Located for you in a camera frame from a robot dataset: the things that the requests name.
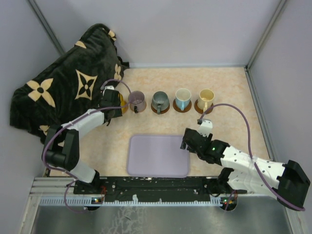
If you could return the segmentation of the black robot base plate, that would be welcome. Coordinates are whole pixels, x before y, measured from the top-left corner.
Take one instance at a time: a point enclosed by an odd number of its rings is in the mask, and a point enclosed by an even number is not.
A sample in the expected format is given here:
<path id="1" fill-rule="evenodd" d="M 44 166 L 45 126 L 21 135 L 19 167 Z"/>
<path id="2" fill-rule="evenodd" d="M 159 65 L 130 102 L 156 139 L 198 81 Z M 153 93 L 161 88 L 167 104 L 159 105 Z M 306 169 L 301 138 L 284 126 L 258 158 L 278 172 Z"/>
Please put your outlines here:
<path id="1" fill-rule="evenodd" d="M 230 194 L 232 188 L 217 177 L 188 176 L 185 178 L 158 177 L 101 177 L 96 185 L 76 182 L 76 195 L 104 195 L 106 202 L 193 202 L 210 201 L 211 195 Z"/>

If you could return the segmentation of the grey mug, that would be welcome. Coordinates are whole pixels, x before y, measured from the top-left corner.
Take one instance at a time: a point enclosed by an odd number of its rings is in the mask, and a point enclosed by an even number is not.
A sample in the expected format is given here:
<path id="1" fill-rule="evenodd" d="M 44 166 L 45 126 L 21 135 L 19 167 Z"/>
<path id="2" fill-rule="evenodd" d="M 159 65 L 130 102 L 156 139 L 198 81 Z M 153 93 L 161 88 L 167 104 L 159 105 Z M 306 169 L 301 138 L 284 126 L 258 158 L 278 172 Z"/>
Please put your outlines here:
<path id="1" fill-rule="evenodd" d="M 163 91 L 157 91 L 152 97 L 152 107 L 156 110 L 156 113 L 160 115 L 167 110 L 170 106 L 169 98 Z"/>

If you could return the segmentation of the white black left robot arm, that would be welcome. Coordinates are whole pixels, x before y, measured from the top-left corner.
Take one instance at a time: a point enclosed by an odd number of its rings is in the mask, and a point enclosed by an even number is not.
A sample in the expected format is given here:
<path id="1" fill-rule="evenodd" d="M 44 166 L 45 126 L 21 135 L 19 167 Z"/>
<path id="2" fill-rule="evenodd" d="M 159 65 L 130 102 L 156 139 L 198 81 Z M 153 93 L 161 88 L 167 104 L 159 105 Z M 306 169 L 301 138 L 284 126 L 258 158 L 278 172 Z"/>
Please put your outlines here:
<path id="1" fill-rule="evenodd" d="M 88 109 L 65 124 L 51 126 L 41 157 L 45 166 L 84 182 L 84 188 L 93 194 L 98 192 L 99 172 L 80 159 L 80 140 L 94 128 L 122 116 L 122 108 L 119 91 L 110 86 L 103 91 L 98 108 Z"/>

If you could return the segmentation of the yellow mug black handle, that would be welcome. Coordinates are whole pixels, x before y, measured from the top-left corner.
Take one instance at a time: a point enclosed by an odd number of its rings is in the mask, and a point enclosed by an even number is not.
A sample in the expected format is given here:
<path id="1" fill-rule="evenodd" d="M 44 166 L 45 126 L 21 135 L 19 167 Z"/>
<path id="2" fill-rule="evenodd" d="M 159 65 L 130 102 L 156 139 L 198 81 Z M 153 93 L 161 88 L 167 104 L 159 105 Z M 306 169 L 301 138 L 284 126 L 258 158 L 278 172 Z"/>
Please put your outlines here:
<path id="1" fill-rule="evenodd" d="M 120 100 L 120 105 L 121 106 L 125 106 L 126 105 L 126 101 L 123 98 L 123 95 L 121 93 L 119 93 L 119 100 Z"/>

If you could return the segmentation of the white mug blue handle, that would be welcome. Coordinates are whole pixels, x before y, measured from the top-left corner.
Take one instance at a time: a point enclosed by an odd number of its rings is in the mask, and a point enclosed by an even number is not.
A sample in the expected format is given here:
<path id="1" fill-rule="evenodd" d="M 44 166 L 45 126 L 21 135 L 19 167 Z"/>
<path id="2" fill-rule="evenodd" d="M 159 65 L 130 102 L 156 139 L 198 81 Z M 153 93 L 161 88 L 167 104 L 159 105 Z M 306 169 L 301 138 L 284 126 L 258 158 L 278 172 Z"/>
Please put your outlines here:
<path id="1" fill-rule="evenodd" d="M 175 93 L 175 103 L 179 110 L 184 111 L 191 100 L 191 92 L 186 88 L 180 88 Z"/>

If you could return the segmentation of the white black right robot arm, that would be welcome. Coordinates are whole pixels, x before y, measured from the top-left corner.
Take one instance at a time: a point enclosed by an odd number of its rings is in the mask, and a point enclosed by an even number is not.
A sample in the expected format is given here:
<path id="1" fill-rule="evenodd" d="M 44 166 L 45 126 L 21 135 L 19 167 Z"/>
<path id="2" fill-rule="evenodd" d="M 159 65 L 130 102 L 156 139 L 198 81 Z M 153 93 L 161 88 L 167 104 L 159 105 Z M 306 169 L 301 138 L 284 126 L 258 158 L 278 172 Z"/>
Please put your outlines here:
<path id="1" fill-rule="evenodd" d="M 289 209 L 305 210 L 304 202 L 311 182 L 299 163 L 251 157 L 226 142 L 212 139 L 212 136 L 187 128 L 181 148 L 223 168 L 217 184 L 220 191 L 245 190 L 273 197 Z"/>

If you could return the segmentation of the light wooden coaster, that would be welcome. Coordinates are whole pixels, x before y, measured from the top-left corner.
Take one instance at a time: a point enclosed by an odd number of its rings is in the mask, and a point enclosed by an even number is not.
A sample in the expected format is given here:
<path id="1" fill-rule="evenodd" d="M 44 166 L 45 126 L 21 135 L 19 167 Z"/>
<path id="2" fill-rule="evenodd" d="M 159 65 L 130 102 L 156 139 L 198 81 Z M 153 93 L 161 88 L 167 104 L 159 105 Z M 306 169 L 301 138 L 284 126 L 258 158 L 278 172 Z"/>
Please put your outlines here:
<path id="1" fill-rule="evenodd" d="M 125 105 L 122 106 L 121 113 L 124 115 L 128 111 L 128 108 L 129 108 L 129 104 L 126 103 Z"/>

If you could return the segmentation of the cream mug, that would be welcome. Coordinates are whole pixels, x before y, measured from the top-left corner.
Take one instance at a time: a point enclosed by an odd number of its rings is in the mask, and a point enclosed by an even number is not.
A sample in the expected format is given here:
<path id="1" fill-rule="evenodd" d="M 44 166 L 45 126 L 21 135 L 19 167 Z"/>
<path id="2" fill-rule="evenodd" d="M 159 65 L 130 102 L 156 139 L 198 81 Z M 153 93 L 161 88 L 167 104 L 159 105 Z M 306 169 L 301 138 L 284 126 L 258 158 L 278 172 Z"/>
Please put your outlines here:
<path id="1" fill-rule="evenodd" d="M 210 89 L 203 89 L 199 93 L 199 98 L 197 99 L 197 107 L 201 113 L 205 112 L 213 104 L 215 94 Z"/>

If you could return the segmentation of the purple mug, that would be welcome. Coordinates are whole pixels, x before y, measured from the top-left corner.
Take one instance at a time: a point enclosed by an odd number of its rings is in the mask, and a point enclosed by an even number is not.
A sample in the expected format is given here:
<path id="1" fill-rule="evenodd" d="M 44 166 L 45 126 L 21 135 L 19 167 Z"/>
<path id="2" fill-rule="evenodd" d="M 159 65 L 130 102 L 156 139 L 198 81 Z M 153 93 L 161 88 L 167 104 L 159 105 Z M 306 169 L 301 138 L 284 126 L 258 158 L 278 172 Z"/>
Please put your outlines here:
<path id="1" fill-rule="evenodd" d="M 130 109 L 135 114 L 143 112 L 147 107 L 145 95 L 141 91 L 131 92 L 128 96 L 128 101 Z"/>

